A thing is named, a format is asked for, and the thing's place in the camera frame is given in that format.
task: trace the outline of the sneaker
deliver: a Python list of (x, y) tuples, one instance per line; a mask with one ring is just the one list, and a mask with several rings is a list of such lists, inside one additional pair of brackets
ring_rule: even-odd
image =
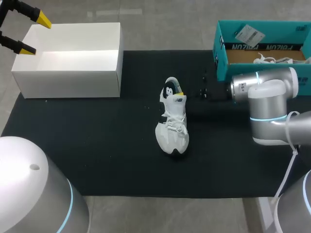
[(169, 77), (160, 94), (161, 117), (155, 128), (158, 144), (169, 155), (183, 154), (189, 144), (186, 100), (178, 80)]

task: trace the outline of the gray floor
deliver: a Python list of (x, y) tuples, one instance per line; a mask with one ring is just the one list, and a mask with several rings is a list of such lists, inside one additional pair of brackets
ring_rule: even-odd
[[(52, 23), (121, 22), (126, 50), (211, 49), (219, 19), (311, 20), (310, 0), (24, 0)], [(3, 35), (22, 40), (33, 22), (9, 12)], [(0, 47), (0, 133), (19, 94), (15, 55)], [(246, 233), (242, 199), (86, 197), (91, 233)], [(250, 232), (259, 232), (249, 227)]]

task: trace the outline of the teal shoe box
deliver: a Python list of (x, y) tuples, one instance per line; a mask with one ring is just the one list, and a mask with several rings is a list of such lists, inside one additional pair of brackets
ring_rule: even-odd
[[(236, 39), (249, 25), (264, 34), (254, 47)], [(311, 96), (311, 64), (254, 64), (265, 57), (307, 60), (311, 57), (311, 22), (294, 21), (218, 21), (213, 47), (219, 81), (230, 81), (233, 75), (265, 69), (293, 67), (298, 74), (301, 96)]]

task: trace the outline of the white cardboard box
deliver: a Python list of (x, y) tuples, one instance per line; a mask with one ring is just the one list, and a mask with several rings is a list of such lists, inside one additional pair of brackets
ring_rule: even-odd
[(32, 25), (23, 42), (36, 49), (12, 67), (24, 98), (120, 97), (120, 23)]

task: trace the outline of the cable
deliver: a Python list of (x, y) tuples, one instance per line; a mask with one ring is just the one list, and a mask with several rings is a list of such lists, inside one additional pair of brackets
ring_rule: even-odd
[(287, 139), (288, 143), (290, 144), (290, 146), (291, 146), (291, 148), (292, 148), (292, 150), (293, 150), (293, 156), (292, 156), (292, 159), (291, 159), (291, 161), (290, 161), (290, 164), (288, 165), (288, 168), (287, 168), (287, 170), (286, 170), (286, 173), (285, 173), (285, 176), (284, 176), (284, 178), (283, 178), (283, 181), (282, 181), (280, 187), (278, 188), (278, 190), (277, 190), (277, 192), (276, 192), (274, 198), (273, 198), (272, 201), (271, 201), (272, 204), (275, 204), (275, 202), (276, 202), (278, 196), (280, 195), (280, 193), (281, 193), (281, 191), (282, 191), (282, 189), (283, 189), (283, 187), (284, 187), (284, 185), (285, 185), (285, 183), (286, 183), (286, 181), (287, 181), (288, 175), (290, 174), (290, 171), (291, 171), (291, 169), (292, 169), (294, 160), (295, 160), (296, 156), (298, 155), (298, 150), (297, 150), (297, 148), (294, 147), (294, 145), (293, 145), (293, 143), (292, 143), (292, 141), (291, 141), (290, 130), (289, 130), (289, 127), (288, 127), (288, 123), (289, 123), (289, 121), (290, 121), (290, 118), (291, 118), (292, 114), (294, 114), (294, 113), (295, 113), (296, 115), (299, 115), (299, 114), (300, 114), (300, 113), (297, 112), (297, 111), (290, 112), (290, 113), (287, 115), (287, 117), (286, 117), (286, 122), (285, 122), (285, 134), (286, 134), (286, 139)]

